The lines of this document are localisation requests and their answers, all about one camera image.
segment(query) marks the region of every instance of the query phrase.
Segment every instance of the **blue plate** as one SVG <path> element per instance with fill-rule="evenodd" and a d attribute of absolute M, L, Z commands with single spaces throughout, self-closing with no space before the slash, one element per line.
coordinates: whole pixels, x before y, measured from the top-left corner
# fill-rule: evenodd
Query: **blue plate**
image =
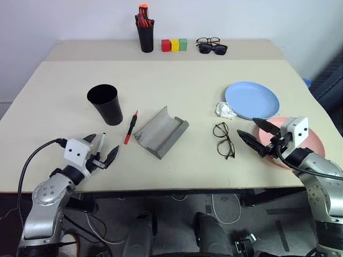
<path fill-rule="evenodd" d="M 273 117 L 280 108 L 279 99 L 268 88 L 254 82 L 237 82 L 225 92 L 226 102 L 244 119 Z"/>

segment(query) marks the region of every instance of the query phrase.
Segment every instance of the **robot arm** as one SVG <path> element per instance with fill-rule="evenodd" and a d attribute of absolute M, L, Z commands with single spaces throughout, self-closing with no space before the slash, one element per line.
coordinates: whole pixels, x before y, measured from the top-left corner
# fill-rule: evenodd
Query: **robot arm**
<path fill-rule="evenodd" d="M 253 121 L 262 130 L 274 135 L 268 146 L 263 146 L 247 132 L 237 132 L 261 157 L 268 155 L 293 168 L 293 173 L 306 187 L 311 212 L 316 221 L 318 256 L 342 256 L 342 169 L 308 148 L 298 148 L 308 136 L 307 118 L 290 118 L 281 128 L 262 119 Z"/>
<path fill-rule="evenodd" d="M 57 256 L 63 225 L 63 209 L 76 186 L 89 179 L 96 168 L 106 169 L 115 159 L 119 146 L 114 148 L 104 162 L 100 162 L 100 151 L 91 154 L 95 134 L 84 139 L 70 139 L 65 144 L 64 158 L 67 166 L 56 169 L 50 178 L 39 184 L 32 194 L 32 209 L 26 219 L 18 246 L 17 256 Z"/>

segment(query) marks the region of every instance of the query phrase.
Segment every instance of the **pen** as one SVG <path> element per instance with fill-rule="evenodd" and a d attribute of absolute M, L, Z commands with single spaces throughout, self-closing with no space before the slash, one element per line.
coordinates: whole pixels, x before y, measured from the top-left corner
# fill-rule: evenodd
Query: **pen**
<path fill-rule="evenodd" d="M 131 136 L 132 129 L 133 129 L 133 127 L 134 127 L 135 124 L 136 124 L 137 114 L 138 114 L 138 110 L 137 110 L 136 113 L 132 116 L 132 120 L 131 120 L 131 123 L 130 123 L 130 128 L 129 128 L 128 134 L 126 135 L 125 141 L 124 141 L 124 144 L 125 144 L 125 145 L 127 145 L 128 142 L 129 142 L 129 140 L 130 140 L 130 136 Z"/>

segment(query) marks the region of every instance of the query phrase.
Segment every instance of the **white wall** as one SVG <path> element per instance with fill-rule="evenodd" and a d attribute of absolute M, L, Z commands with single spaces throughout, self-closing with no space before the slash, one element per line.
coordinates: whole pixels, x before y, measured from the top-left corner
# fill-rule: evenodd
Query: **white wall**
<path fill-rule="evenodd" d="M 0 0 L 0 103 L 57 40 L 135 39 L 143 0 Z M 271 39 L 312 79 L 343 44 L 342 0 L 149 0 L 157 39 Z"/>

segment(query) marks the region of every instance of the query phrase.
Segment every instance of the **green block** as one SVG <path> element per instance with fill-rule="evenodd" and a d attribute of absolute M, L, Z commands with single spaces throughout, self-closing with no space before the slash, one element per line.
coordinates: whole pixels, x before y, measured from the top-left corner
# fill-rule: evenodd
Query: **green block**
<path fill-rule="evenodd" d="M 187 39 L 178 39 L 179 42 L 179 51 L 186 51 L 187 50 Z"/>

